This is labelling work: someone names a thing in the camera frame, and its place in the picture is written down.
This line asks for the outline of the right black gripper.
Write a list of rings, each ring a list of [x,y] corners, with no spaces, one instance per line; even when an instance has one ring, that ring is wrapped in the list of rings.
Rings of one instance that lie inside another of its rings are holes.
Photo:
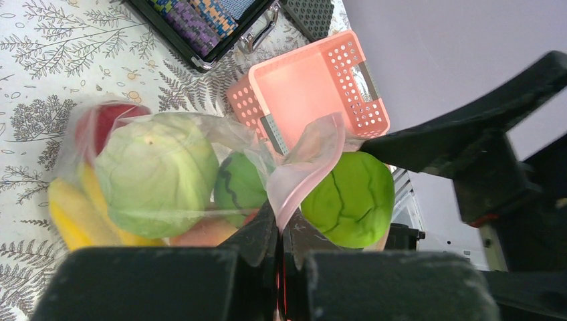
[[[565,270],[566,137],[520,161],[504,134],[565,87],[566,54],[549,51],[467,105],[360,149],[415,173],[455,175],[461,219],[479,230],[488,269]]]

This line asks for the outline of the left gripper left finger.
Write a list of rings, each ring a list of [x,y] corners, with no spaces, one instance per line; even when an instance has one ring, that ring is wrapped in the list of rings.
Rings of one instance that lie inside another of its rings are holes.
[[[33,320],[273,320],[277,226],[264,205],[217,247],[87,247],[62,262]]]

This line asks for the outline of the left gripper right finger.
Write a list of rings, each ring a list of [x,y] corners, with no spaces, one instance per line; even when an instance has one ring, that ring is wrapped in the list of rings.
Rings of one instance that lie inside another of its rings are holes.
[[[482,273],[455,253],[341,249],[298,213],[282,244],[284,320],[501,318]]]

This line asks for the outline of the toy peach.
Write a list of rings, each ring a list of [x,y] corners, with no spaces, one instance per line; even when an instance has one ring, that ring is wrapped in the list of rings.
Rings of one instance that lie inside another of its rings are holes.
[[[229,239],[237,228],[221,218],[204,218],[185,233],[171,237],[171,246],[179,247],[216,247]]]

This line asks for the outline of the green toy watermelon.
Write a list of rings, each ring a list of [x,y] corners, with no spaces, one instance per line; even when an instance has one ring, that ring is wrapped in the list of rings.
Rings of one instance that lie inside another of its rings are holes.
[[[260,208],[267,201],[267,193],[254,164],[243,153],[232,152],[219,167],[213,198],[216,208],[239,211],[225,219],[240,228],[249,216],[248,211]]]

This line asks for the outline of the clear pink zip bag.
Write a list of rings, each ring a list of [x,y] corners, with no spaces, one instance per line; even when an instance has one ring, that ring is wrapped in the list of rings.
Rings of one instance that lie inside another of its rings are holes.
[[[70,114],[47,192],[49,215],[70,250],[216,246],[265,204],[284,229],[345,142],[338,113],[309,123],[280,155],[227,118],[84,100]]]

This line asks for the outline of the green toy cabbage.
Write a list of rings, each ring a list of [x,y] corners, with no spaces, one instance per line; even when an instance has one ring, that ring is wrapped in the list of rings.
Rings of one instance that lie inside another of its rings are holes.
[[[180,235],[201,218],[219,161],[201,117],[162,113],[113,130],[94,169],[110,220],[158,239]]]

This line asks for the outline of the pink plastic basket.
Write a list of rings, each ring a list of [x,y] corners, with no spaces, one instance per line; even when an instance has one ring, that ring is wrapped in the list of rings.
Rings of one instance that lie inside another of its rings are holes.
[[[226,96],[240,123],[287,154],[312,121],[341,113],[348,134],[386,134],[390,120],[373,88],[356,34],[346,30],[252,66]]]

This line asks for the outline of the yellow toy bananas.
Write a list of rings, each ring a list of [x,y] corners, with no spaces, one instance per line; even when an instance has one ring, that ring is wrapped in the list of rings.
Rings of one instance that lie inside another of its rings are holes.
[[[166,245],[161,239],[147,239],[124,231],[110,220],[100,185],[89,164],[78,165],[78,178],[78,187],[58,177],[47,190],[51,220],[69,250],[92,246]]]

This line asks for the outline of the red toy pomegranate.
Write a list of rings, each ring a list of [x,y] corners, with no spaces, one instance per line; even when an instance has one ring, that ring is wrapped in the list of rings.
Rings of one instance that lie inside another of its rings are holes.
[[[84,112],[75,126],[75,146],[86,151],[88,156],[98,156],[104,148],[110,133],[126,122],[120,118],[131,118],[151,114],[146,106],[107,102]]]

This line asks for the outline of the black poker chip case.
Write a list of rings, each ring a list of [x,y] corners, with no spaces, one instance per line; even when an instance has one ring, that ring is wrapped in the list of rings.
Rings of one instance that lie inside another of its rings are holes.
[[[252,54],[275,29],[280,1],[128,1],[190,67],[206,73],[237,46]]]

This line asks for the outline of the red toy pepper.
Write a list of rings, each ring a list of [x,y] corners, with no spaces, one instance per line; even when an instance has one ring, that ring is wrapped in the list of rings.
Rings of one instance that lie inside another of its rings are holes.
[[[247,225],[248,223],[250,223],[258,214],[258,210],[253,211],[252,213],[250,213],[244,220],[243,225]]]

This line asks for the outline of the grey building baseplate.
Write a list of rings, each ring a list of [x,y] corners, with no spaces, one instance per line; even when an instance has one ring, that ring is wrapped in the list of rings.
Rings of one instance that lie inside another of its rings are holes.
[[[280,1],[285,15],[310,41],[328,36],[334,14],[331,0],[284,0]]]

